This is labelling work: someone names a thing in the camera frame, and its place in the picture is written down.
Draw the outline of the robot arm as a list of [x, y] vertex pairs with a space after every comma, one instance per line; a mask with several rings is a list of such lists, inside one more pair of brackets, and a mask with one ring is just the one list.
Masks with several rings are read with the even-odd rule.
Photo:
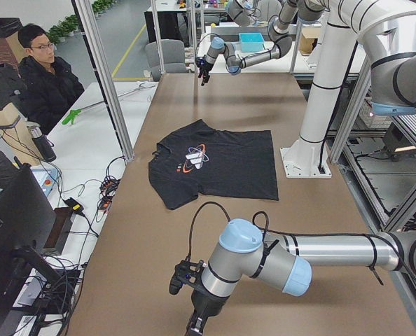
[[313, 104], [327, 90], [337, 92], [347, 73], [355, 43], [360, 43], [370, 62], [373, 111], [377, 115], [416, 113], [416, 2], [414, 1], [287, 1], [268, 23], [273, 47], [240, 58], [235, 47], [220, 37], [212, 39], [207, 53], [197, 59], [199, 77], [209, 80], [219, 55], [227, 70], [239, 74], [244, 68], [279, 59], [289, 51], [289, 25], [293, 17], [313, 23], [329, 12], [319, 63], [314, 76], [317, 91]]
[[247, 220], [233, 219], [195, 275], [187, 335], [203, 334], [207, 319], [220, 313], [241, 277], [301, 296], [310, 286], [314, 265], [381, 267], [416, 277], [416, 231], [270, 234]]

